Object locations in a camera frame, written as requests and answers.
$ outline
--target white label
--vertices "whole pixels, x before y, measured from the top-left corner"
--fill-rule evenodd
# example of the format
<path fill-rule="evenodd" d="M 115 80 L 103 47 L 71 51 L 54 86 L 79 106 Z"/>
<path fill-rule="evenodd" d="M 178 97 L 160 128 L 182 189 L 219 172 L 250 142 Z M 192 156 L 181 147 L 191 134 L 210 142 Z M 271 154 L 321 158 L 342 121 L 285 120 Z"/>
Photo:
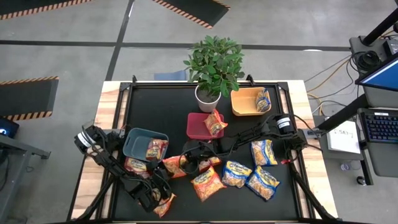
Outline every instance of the white label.
<path fill-rule="evenodd" d="M 86 140 L 86 136 L 84 136 L 83 133 L 77 134 L 77 137 L 86 147 L 91 147 L 91 144 L 87 140 L 91 141 L 93 144 L 95 143 L 95 141 L 92 140 L 92 138 L 90 138 L 89 136 L 87 136 L 88 139 Z"/>
<path fill-rule="evenodd" d="M 282 118 L 282 119 L 278 120 L 278 121 L 276 122 L 276 124 L 281 124 L 281 123 L 284 123 L 284 122 L 286 122 L 286 121 L 290 121 L 290 118 Z"/>
<path fill-rule="evenodd" d="M 376 113 L 376 112 L 374 112 L 374 115 L 378 115 L 378 116 L 388 116 L 388 113 Z"/>
<path fill-rule="evenodd" d="M 286 126 L 289 126 L 289 125 L 290 125 L 289 122 L 284 122 L 284 123 L 278 125 L 278 127 L 279 128 L 283 128 L 283 127 L 286 127 Z"/>

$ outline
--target potted plant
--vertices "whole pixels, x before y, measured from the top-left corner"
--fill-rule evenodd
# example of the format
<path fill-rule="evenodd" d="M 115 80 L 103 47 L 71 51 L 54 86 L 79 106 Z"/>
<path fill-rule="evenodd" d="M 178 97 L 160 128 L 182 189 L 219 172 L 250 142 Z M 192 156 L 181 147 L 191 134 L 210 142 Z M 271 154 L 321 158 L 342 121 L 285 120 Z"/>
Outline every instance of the potted plant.
<path fill-rule="evenodd" d="M 228 97 L 231 90 L 239 90 L 237 79 L 244 77 L 241 50 L 242 46 L 229 38 L 208 35 L 193 45 L 189 60 L 183 61 L 188 65 L 189 82 L 198 82 L 195 96 L 203 112 L 215 109 L 221 94 Z"/>

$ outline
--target orange container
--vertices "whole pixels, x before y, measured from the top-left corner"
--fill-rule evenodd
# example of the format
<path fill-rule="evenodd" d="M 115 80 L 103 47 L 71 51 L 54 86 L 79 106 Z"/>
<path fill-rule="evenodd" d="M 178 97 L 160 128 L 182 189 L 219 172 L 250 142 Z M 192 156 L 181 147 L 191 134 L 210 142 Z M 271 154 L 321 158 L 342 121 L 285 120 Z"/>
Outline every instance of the orange container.
<path fill-rule="evenodd" d="M 258 112 L 256 108 L 256 96 L 259 91 L 264 91 L 264 87 L 240 88 L 238 91 L 231 92 L 232 112 L 236 116 L 255 116 L 263 115 L 265 112 Z"/>

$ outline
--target red basket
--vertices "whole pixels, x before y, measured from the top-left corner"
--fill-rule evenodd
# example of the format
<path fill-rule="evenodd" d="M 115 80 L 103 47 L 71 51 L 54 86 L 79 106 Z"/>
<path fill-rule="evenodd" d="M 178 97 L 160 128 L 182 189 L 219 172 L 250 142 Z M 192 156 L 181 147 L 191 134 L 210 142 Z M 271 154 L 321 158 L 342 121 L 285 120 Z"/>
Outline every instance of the red basket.
<path fill-rule="evenodd" d="M 216 137 L 212 136 L 206 128 L 205 120 L 210 114 L 208 113 L 189 113 L 187 123 L 187 136 L 191 139 L 208 140 L 222 138 L 224 136 L 224 129 L 222 129 Z M 221 121 L 224 121 L 224 116 L 220 114 Z"/>

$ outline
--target keyboard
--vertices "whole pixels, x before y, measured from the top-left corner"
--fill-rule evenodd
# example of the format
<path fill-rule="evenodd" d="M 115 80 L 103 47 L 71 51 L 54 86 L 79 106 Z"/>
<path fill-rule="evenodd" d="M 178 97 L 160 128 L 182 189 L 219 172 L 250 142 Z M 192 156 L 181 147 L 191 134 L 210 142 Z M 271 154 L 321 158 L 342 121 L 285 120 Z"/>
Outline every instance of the keyboard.
<path fill-rule="evenodd" d="M 398 111 L 360 109 L 359 115 L 368 142 L 398 144 Z"/>

